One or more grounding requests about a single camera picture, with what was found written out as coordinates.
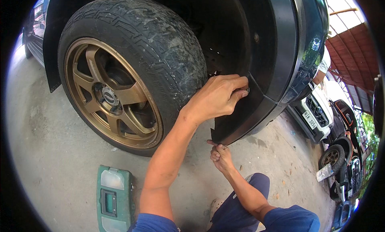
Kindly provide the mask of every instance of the white suv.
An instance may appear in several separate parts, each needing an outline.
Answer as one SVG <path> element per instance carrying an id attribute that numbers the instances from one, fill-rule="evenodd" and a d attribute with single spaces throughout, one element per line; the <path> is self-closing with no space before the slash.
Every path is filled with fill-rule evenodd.
<path id="1" fill-rule="evenodd" d="M 313 89 L 310 95 L 300 101 L 292 102 L 287 110 L 296 119 L 306 136 L 319 143 L 326 138 L 333 127 L 333 111 L 327 98 L 326 83 L 322 82 Z"/>

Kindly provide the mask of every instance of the toolbox handle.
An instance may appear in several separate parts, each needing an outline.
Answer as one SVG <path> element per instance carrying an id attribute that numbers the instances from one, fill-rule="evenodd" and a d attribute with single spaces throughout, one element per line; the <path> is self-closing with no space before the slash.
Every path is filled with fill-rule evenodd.
<path id="1" fill-rule="evenodd" d="M 107 201 L 107 195 L 111 195 L 111 201 Z M 116 211 L 116 192 L 110 191 L 107 189 L 101 189 L 101 199 L 102 199 L 102 214 L 118 217 L 118 212 Z M 112 211 L 107 211 L 107 203 L 112 203 Z"/>

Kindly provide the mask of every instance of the sleeve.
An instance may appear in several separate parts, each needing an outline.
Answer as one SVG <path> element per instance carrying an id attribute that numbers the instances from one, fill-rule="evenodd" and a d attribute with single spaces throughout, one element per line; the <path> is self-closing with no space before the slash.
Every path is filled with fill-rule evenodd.
<path id="1" fill-rule="evenodd" d="M 139 214 L 136 223 L 128 232 L 179 232 L 175 223 L 165 217 L 154 214 Z"/>
<path id="2" fill-rule="evenodd" d="M 329 51 L 325 46 L 325 50 L 323 52 L 323 57 L 322 57 L 320 65 L 318 66 L 318 70 L 320 70 L 326 74 L 326 72 L 328 71 L 328 69 L 330 67 L 330 64 L 331 64 L 331 59 L 330 59 Z"/>
<path id="3" fill-rule="evenodd" d="M 276 208 L 266 213 L 263 218 L 266 231 L 274 232 L 318 232 L 318 216 L 294 205 L 288 209 Z"/>

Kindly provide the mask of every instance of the blue shirt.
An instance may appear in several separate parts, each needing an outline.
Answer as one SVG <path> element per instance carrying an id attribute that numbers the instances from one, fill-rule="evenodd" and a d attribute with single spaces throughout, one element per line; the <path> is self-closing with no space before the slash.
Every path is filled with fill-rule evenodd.
<path id="1" fill-rule="evenodd" d="M 263 220 L 265 232 L 318 232 L 320 228 L 318 216 L 297 205 L 272 209 Z M 173 221 L 162 216 L 139 214 L 132 232 L 178 232 L 178 229 Z"/>

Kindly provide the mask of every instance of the person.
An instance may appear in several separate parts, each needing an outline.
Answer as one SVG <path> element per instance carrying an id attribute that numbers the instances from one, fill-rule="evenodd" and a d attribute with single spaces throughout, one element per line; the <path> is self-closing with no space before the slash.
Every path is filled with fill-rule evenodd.
<path id="1" fill-rule="evenodd" d="M 329 51 L 325 46 L 322 60 L 320 62 L 320 65 L 318 66 L 317 73 L 315 74 L 315 76 L 313 78 L 314 85 L 317 86 L 318 84 L 320 84 L 323 81 L 324 77 L 326 76 L 326 72 L 328 71 L 328 69 L 330 67 L 330 64 L 331 64 L 331 59 L 330 59 Z"/>
<path id="2" fill-rule="evenodd" d="M 199 124 L 232 114 L 237 102 L 248 95 L 248 79 L 239 75 L 215 76 L 180 110 L 175 125 L 152 156 L 147 167 L 140 214 L 129 232 L 178 232 L 172 215 L 169 188 L 182 164 L 187 145 Z M 255 231 L 259 221 L 267 231 L 318 231 L 317 215 L 299 206 L 288 209 L 269 205 L 269 178 L 261 173 L 243 179 L 235 169 L 230 150 L 208 140 L 211 160 L 222 172 L 234 192 L 221 206 L 215 200 L 209 232 Z"/>

